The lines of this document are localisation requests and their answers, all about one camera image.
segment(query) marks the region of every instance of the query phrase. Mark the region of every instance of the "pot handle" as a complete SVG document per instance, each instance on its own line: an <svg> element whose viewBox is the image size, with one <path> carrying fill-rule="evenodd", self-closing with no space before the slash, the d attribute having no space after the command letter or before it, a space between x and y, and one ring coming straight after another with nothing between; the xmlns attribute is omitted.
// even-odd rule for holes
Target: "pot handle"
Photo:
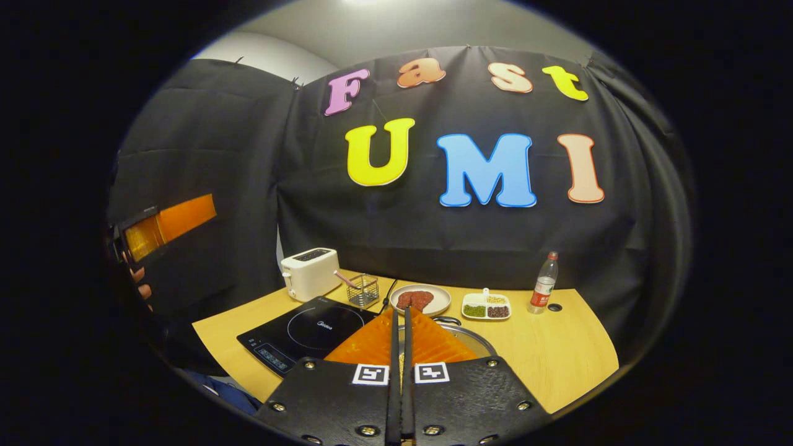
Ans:
<svg viewBox="0 0 793 446"><path fill-rule="evenodd" d="M432 318L432 320L433 321L438 321L438 322L446 322L447 324L462 325L462 322L460 322L459 319L457 319L456 317L451 317L451 316L434 316Z"/></svg>

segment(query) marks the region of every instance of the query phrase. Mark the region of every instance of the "white sectioned tray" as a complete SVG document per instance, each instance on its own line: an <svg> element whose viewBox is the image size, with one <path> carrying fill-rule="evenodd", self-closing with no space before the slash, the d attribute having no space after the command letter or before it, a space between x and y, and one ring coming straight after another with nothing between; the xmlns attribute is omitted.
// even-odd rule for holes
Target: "white sectioned tray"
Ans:
<svg viewBox="0 0 793 446"><path fill-rule="evenodd" d="M495 303L495 302L488 302L488 296L491 298L500 298L503 299L503 303ZM465 306L483 306L485 308L485 315L483 317L480 316L469 316L465 313ZM488 308L493 306L506 306L509 310L509 314L506 317L490 317L488 316ZM503 294L490 294L490 289L484 288L481 293L471 293L466 294L465 297L462 298L462 306L460 307L460 313L462 313L463 317L467 317L469 319L485 319L490 321L503 321L504 319L509 319L512 315L512 306L509 305L509 298L504 296Z"/></svg>

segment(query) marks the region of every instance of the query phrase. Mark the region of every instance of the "metal utensil holder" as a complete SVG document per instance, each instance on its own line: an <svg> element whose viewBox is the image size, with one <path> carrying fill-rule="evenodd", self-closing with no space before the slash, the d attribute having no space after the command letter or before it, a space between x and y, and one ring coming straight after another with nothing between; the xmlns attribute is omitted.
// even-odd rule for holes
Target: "metal utensil holder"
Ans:
<svg viewBox="0 0 793 446"><path fill-rule="evenodd" d="M380 299L377 277L359 274L350 279L355 287L347 286L347 299L352 305L367 308Z"/></svg>

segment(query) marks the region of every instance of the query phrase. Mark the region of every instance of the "toaster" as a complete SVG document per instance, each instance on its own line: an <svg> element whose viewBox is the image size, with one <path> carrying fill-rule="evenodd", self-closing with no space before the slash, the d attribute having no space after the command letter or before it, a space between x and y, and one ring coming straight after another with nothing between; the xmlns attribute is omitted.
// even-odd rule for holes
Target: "toaster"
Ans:
<svg viewBox="0 0 793 446"><path fill-rule="evenodd" d="M335 249L312 248L281 260L282 275L289 296L300 302L325 295L341 285L333 274L339 269Z"/></svg>

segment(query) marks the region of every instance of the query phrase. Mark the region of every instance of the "wooden table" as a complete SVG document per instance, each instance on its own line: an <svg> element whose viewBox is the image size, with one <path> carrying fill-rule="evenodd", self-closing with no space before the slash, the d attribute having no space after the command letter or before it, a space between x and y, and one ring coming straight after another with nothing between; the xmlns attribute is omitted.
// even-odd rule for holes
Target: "wooden table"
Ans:
<svg viewBox="0 0 793 446"><path fill-rule="evenodd" d="M347 277L357 274L343 271ZM380 278L381 301L393 279ZM394 289L414 282L400 280ZM527 310L531 291L491 290L510 300L512 315L505 321L476 321L460 314L462 298L482 290L443 286L452 302L441 315L456 317L464 328L487 339L537 398L548 413L556 412L600 384L619 366L614 345L600 321L575 290L554 290L549 304L562 306L559 312ZM327 297L346 302L345 286ZM245 390L266 401L281 377L243 347L237 335L302 305L289 297L286 288L258 298L233 310L193 323L198 336L217 362ZM380 304L370 310L379 311Z"/></svg>

